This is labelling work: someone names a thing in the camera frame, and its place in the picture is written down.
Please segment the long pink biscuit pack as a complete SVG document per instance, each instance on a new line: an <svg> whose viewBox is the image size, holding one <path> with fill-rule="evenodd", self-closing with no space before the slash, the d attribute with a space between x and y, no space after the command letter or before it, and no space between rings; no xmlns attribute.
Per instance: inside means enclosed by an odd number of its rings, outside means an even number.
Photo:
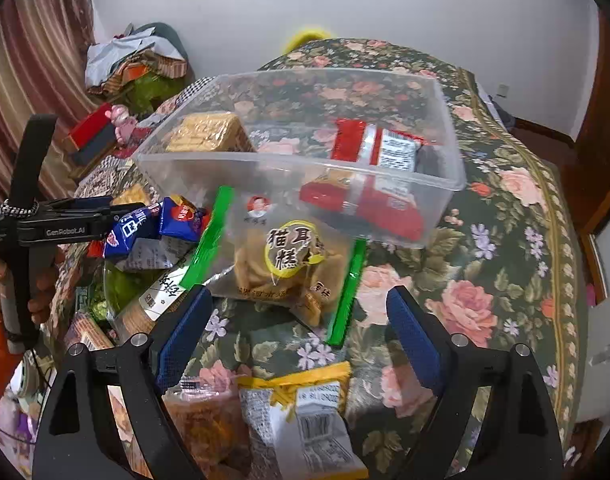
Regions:
<svg viewBox="0 0 610 480"><path fill-rule="evenodd" d="M73 344L84 344L89 351L106 350L114 347L113 342L102 332L96 321L87 312L76 312L70 328L64 337L66 349Z"/></svg>

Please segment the green jelly cup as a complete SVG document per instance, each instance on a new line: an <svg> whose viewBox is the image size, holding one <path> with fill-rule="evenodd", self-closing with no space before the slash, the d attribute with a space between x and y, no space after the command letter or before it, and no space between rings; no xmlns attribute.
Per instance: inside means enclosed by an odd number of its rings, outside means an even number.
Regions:
<svg viewBox="0 0 610 480"><path fill-rule="evenodd" d="M160 274L159 270L124 272L110 261L104 263L103 290L111 317L115 318L132 300L138 299Z"/></svg>

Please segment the clear bag fried snacks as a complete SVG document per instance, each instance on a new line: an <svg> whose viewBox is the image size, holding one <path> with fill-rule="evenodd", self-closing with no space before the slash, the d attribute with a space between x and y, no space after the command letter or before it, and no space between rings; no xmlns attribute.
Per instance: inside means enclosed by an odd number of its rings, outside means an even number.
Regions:
<svg viewBox="0 0 610 480"><path fill-rule="evenodd" d="M249 430L232 380L209 384L183 379L163 396L181 440L206 479L246 479Z"/></svg>

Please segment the blue snack bag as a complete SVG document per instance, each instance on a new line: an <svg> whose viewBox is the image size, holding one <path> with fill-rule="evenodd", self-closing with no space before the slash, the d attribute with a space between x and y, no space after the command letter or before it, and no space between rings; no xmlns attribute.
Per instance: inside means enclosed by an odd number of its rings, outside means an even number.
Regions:
<svg viewBox="0 0 610 480"><path fill-rule="evenodd" d="M124 272L166 270L197 247L209 210L179 195L122 216L104 243L103 258Z"/></svg>

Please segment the brown round cracker sleeve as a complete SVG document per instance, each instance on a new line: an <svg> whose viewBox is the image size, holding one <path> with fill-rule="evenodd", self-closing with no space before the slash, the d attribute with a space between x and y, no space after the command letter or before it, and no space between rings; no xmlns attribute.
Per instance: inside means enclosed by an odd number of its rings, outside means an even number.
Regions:
<svg viewBox="0 0 610 480"><path fill-rule="evenodd" d="M113 327L120 344L137 333L148 334L159 318L167 311L174 311L180 300L186 296L186 289L180 286L185 276L191 256L185 255L175 266L165 270L159 278L148 284L114 318Z"/></svg>

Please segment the square cracker pack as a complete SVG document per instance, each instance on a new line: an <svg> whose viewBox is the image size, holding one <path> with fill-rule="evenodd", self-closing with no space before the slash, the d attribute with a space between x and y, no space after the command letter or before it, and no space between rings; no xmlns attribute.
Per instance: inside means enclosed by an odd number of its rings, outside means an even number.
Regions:
<svg viewBox="0 0 610 480"><path fill-rule="evenodd" d="M249 152L255 148L233 113L193 113L164 138L169 153Z"/></svg>

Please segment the yellow edged snack packet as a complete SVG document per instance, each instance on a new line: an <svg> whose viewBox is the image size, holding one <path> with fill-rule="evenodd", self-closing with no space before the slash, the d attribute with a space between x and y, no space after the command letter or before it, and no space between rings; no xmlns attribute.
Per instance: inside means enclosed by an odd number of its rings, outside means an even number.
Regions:
<svg viewBox="0 0 610 480"><path fill-rule="evenodd" d="M351 365L237 379L251 479L366 479L343 418Z"/></svg>

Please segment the green zip cookie bag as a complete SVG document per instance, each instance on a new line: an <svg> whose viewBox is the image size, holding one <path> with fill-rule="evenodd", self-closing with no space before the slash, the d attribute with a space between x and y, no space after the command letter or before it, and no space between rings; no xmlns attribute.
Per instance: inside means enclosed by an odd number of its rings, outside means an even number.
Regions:
<svg viewBox="0 0 610 480"><path fill-rule="evenodd" d="M367 240L314 218L282 195L220 186L180 285L288 309L326 344L344 344Z"/></svg>

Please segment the red snack bag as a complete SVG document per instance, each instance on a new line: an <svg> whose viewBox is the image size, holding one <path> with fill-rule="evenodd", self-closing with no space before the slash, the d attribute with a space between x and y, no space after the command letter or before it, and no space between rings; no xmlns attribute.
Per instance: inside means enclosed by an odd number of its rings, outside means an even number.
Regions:
<svg viewBox="0 0 610 480"><path fill-rule="evenodd" d="M341 118L331 158L410 174L427 145L422 136ZM376 174L327 169L304 184L299 199L334 214L349 214L404 240L418 242L424 228L411 183Z"/></svg>

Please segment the clear plastic storage box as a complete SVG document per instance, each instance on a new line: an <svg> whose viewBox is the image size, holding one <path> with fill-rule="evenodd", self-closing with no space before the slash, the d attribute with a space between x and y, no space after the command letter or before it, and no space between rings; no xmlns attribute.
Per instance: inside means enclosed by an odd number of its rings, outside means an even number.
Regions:
<svg viewBox="0 0 610 480"><path fill-rule="evenodd" d="M255 152L169 153L164 138L193 113L229 112L240 119ZM422 136L427 145L410 174L331 158L337 121L358 119ZM410 248L427 244L454 193L466 183L441 85L432 78L384 70L296 68L215 78L166 118L137 149L142 174L163 194L210 203L220 186L282 195L313 217L352 237ZM301 187L327 169L406 179L424 221L418 242L386 233L349 214L299 199Z"/></svg>

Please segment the red box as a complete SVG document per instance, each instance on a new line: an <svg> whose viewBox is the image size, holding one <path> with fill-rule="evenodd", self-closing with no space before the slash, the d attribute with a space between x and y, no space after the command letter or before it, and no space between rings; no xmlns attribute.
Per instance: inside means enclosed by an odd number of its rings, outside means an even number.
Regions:
<svg viewBox="0 0 610 480"><path fill-rule="evenodd" d="M111 104L103 103L70 130L62 141L64 150L75 166L87 166L96 156L116 143L111 123Z"/></svg>

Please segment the pink plush toy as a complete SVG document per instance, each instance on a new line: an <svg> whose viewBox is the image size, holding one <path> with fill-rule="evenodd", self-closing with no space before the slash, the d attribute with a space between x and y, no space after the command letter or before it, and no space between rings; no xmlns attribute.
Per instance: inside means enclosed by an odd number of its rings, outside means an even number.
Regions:
<svg viewBox="0 0 610 480"><path fill-rule="evenodd" d="M113 105L105 112L105 116L114 126L117 143L127 145L137 127L137 119L131 116L128 108L122 104Z"/></svg>

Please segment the floral green bedspread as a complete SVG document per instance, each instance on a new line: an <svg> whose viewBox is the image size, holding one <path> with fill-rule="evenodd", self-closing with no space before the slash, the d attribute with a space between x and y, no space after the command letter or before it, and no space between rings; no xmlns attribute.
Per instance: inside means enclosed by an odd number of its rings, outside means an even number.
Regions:
<svg viewBox="0 0 610 480"><path fill-rule="evenodd" d="M480 347L531 346L560 437L568 440L583 375L587 304L582 252L552 165L511 136L471 73L423 52L379 40L319 39L268 68L382 68L439 81L465 152L467 184L424 248L368 247L341 349L326 347L281 308L219 300L215 318L224 333L201 339L190 375L225 388L236 374L270 378L348 362L349 436L370 477L392 479L419 443L434 404L387 326L385 297L399 285L447 330Z"/></svg>

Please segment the striped red curtain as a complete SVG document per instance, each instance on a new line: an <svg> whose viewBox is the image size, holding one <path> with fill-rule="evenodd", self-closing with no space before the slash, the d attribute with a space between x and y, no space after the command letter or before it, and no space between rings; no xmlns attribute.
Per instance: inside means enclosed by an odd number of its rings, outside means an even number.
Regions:
<svg viewBox="0 0 610 480"><path fill-rule="evenodd" d="M63 141L96 108L84 88L93 41L91 0L2 0L0 4L0 203L8 196L28 119L58 116L43 162L40 191L59 198L75 190Z"/></svg>

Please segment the yellow foam tube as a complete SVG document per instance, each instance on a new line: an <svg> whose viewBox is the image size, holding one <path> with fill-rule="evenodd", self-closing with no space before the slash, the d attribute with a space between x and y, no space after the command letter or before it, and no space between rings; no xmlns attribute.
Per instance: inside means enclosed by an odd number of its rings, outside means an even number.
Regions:
<svg viewBox="0 0 610 480"><path fill-rule="evenodd" d="M331 38L332 35L324 29L307 28L297 32L287 43L283 49L284 54L303 47L304 44L308 44L311 41L325 40Z"/></svg>

